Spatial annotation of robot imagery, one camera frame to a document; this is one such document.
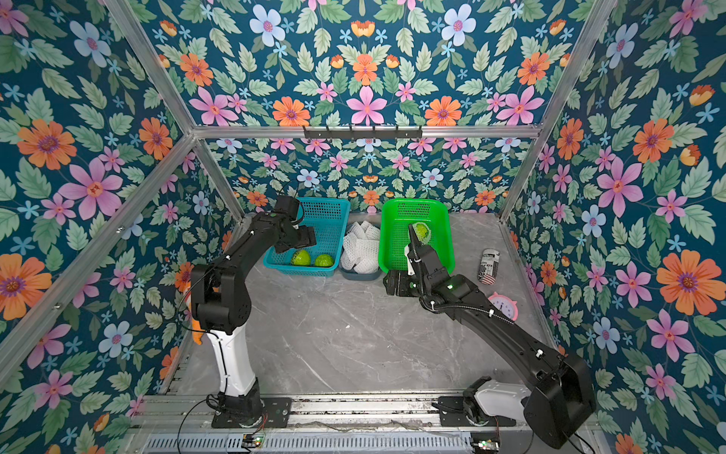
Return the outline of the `dark-topped green custard apple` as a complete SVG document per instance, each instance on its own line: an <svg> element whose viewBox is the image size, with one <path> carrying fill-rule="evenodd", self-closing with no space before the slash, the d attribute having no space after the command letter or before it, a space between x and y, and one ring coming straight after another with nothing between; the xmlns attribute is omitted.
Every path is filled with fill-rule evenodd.
<svg viewBox="0 0 726 454"><path fill-rule="evenodd" d="M308 267L312 264L312 256L309 251L298 250L293 254L291 264L296 267Z"/></svg>

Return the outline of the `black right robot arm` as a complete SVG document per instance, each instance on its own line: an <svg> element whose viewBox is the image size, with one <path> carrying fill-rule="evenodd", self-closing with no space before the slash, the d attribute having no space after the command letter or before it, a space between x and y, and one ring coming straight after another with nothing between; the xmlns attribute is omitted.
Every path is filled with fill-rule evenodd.
<svg viewBox="0 0 726 454"><path fill-rule="evenodd" d="M467 388L459 410L480 425L490 418L522 421L551 448L562 448L597 410L589 366L543 344L499 310L467 277L451 275L414 225L406 229L410 293L422 308L446 315L487 342L512 367L520 384L484 376Z"/></svg>

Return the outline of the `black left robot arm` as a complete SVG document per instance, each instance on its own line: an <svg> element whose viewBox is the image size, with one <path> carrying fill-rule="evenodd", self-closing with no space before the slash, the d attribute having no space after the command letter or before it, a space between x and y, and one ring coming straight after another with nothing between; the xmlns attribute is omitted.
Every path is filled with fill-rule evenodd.
<svg viewBox="0 0 726 454"><path fill-rule="evenodd" d="M219 371L217 412L242 426L264 417L246 340L253 308L246 279L269 249L285 253L316 244L315 230L302 225L303 219L301 202L282 196L270 212L255 215L248 230L225 253L191 274L192 317L211 341Z"/></svg>

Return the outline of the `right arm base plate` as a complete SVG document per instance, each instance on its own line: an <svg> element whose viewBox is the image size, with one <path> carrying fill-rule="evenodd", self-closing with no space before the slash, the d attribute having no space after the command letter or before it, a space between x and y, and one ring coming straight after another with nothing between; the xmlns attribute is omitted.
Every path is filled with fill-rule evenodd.
<svg viewBox="0 0 726 454"><path fill-rule="evenodd" d="M490 416L476 404L472 397L464 395L439 396L431 403L438 412L443 427L501 428L515 427L517 422L503 416Z"/></svg>

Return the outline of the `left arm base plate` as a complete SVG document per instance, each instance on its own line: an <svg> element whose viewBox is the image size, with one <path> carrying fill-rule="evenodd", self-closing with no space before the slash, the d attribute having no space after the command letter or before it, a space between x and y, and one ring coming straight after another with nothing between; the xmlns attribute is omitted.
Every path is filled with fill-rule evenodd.
<svg viewBox="0 0 726 454"><path fill-rule="evenodd" d="M220 396L212 421L213 429L283 429L291 415L289 397L229 397Z"/></svg>

